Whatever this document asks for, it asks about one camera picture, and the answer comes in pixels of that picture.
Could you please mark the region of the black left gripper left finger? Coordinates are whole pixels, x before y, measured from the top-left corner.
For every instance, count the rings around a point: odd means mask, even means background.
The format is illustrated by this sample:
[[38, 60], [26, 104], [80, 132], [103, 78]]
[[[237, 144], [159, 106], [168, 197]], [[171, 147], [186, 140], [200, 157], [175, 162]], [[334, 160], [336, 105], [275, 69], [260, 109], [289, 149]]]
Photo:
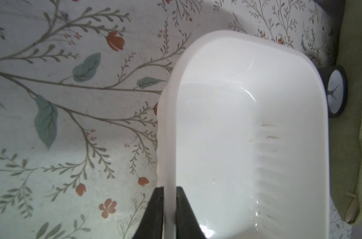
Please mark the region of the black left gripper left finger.
[[156, 187], [132, 239], [161, 239], [163, 221], [164, 187]]

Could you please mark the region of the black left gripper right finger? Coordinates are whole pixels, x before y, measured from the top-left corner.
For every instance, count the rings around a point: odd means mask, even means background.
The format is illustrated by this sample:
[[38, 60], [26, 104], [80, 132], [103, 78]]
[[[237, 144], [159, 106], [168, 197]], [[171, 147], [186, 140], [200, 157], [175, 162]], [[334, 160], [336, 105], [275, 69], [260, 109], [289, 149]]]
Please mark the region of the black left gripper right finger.
[[182, 187], [177, 187], [176, 239], [206, 239]]

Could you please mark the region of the white plastic storage box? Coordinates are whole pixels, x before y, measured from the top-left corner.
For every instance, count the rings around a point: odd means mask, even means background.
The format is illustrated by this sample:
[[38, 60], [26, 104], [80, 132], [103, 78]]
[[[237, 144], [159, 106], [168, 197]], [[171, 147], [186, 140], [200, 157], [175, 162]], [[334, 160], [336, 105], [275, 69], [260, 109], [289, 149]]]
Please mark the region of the white plastic storage box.
[[164, 237], [182, 187], [208, 239], [327, 239], [327, 100], [302, 53], [219, 30], [181, 55], [157, 109]]

